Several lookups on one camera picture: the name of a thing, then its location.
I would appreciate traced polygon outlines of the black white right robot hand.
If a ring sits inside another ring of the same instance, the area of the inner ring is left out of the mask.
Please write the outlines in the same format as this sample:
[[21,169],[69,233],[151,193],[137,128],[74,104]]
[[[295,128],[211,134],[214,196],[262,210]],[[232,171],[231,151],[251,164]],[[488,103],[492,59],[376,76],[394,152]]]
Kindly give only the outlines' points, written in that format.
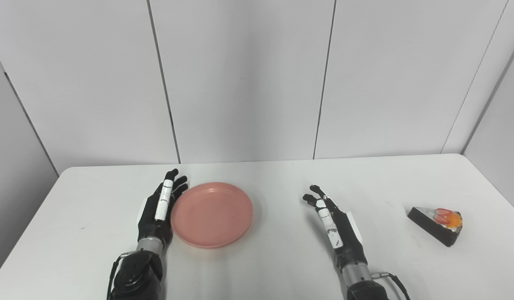
[[318,185],[311,185],[309,189],[319,197],[305,194],[302,198],[314,207],[322,221],[335,254],[336,268],[342,270],[350,264],[367,265],[362,237],[352,212],[343,212],[339,209]]

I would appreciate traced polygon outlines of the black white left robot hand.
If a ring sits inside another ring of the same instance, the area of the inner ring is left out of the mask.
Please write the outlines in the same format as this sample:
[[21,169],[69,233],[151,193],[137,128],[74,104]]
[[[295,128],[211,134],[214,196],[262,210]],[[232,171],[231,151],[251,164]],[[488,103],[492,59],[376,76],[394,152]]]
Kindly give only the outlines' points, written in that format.
[[138,221],[138,241],[146,238],[158,239],[163,247],[173,237],[171,213],[177,200],[189,188],[188,177],[179,176],[179,169],[168,171],[155,192],[147,198]]

